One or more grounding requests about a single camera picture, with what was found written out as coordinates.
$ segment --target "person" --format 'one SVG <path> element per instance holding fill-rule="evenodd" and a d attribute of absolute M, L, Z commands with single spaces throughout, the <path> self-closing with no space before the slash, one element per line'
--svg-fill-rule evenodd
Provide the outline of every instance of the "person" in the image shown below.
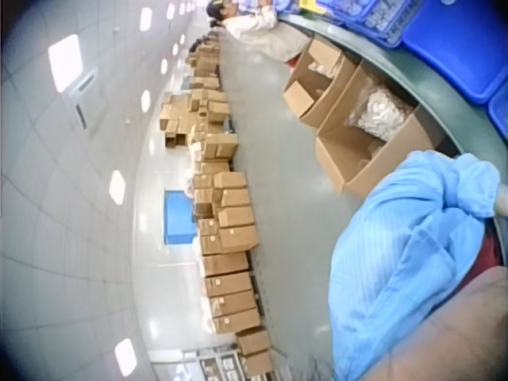
<path fill-rule="evenodd" d="M 329 317 L 341 380 L 362 379 L 397 343 L 502 264 L 488 218 L 508 210 L 490 163 L 412 152 L 368 195 L 333 250 Z"/>
<path fill-rule="evenodd" d="M 309 37 L 279 22 L 271 0 L 259 0 L 257 12 L 244 16 L 238 13 L 238 4 L 228 1 L 212 0 L 208 4 L 206 13 L 213 18 L 210 26 L 221 25 L 240 42 L 289 67 L 296 65 Z"/>

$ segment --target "shiny floor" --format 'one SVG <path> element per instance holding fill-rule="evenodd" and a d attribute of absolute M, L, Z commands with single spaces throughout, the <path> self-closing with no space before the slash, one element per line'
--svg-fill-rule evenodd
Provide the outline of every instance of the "shiny floor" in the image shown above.
<path fill-rule="evenodd" d="M 295 369 L 331 364 L 327 304 L 337 238 L 360 206 L 338 197 L 314 154 L 314 132 L 283 100 L 289 68 L 224 37 L 221 78 L 260 235 L 253 266 L 274 346 Z"/>

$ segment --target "blue plastic crate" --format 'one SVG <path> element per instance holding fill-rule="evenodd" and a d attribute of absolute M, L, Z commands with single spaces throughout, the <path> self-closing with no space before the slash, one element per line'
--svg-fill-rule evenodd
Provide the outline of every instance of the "blue plastic crate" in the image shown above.
<path fill-rule="evenodd" d="M 402 35 L 474 103 L 485 103 L 508 75 L 508 36 L 494 2 L 426 0 Z"/>
<path fill-rule="evenodd" d="M 379 0 L 317 0 L 319 6 L 346 22 L 364 20 L 378 2 Z"/>
<path fill-rule="evenodd" d="M 379 44 L 384 48 L 397 48 L 402 42 L 402 32 L 404 31 L 404 28 L 411 22 L 424 1 L 425 0 L 409 0 L 400 12 L 398 12 L 397 19 L 391 24 L 390 29 L 382 35 L 373 36 L 365 33 L 364 29 L 357 23 L 347 23 L 346 26 L 359 34 L 366 36 L 370 40 L 373 40 L 376 44 Z"/>
<path fill-rule="evenodd" d="M 508 83 L 503 83 L 488 103 L 489 117 L 501 137 L 508 142 Z"/>

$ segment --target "light blue cloth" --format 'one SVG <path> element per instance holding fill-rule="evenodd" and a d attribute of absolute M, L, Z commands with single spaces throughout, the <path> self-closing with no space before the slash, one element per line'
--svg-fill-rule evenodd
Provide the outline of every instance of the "light blue cloth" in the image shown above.
<path fill-rule="evenodd" d="M 340 380 L 358 380 L 443 302 L 473 265 L 494 215 L 497 169 L 472 155 L 413 152 L 368 196 L 331 264 Z"/>

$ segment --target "clear plastic bag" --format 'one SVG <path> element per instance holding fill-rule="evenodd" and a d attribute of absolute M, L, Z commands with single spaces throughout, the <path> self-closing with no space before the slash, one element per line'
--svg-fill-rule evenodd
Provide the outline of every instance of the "clear plastic bag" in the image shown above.
<path fill-rule="evenodd" d="M 413 108 L 384 85 L 369 91 L 360 106 L 349 115 L 348 124 L 384 141 L 400 130 Z"/>

